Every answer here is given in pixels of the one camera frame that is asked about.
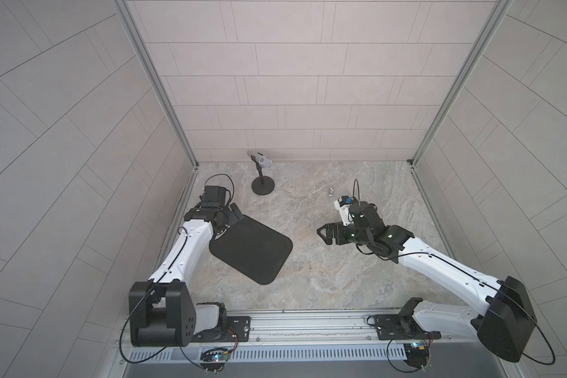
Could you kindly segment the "black cutting board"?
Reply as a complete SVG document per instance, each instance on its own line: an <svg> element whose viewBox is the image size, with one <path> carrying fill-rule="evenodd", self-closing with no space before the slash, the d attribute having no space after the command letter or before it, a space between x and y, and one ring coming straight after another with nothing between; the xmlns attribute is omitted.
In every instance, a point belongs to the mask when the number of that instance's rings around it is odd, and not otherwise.
<svg viewBox="0 0 567 378"><path fill-rule="evenodd" d="M210 253L260 285L272 283L293 249L287 236L244 217L209 243Z"/></svg>

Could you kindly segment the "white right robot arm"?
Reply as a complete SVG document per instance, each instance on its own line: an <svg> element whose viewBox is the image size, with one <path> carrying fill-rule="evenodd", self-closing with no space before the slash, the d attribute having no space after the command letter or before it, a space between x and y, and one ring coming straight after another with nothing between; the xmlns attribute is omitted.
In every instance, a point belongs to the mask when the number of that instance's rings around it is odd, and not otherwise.
<svg viewBox="0 0 567 378"><path fill-rule="evenodd" d="M472 338L502 360L521 360L539 327L521 281L479 272L440 253L409 230L386 225L373 203L343 197L335 207L341 220L317 230L326 244L367 247L381 260L421 273L464 302L451 306L411 299L405 308L422 330Z"/></svg>

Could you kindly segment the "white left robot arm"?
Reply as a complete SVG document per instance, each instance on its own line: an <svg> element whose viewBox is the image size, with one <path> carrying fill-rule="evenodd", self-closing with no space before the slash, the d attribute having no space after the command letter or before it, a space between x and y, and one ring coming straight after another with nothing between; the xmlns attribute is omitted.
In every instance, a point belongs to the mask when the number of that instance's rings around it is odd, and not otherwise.
<svg viewBox="0 0 567 378"><path fill-rule="evenodd" d="M236 204L196 207L185 216L165 261L129 292L130 340L135 347L185 347L192 341L222 341L229 335L225 305L196 304L188 283L199 257L216 235L243 215Z"/></svg>

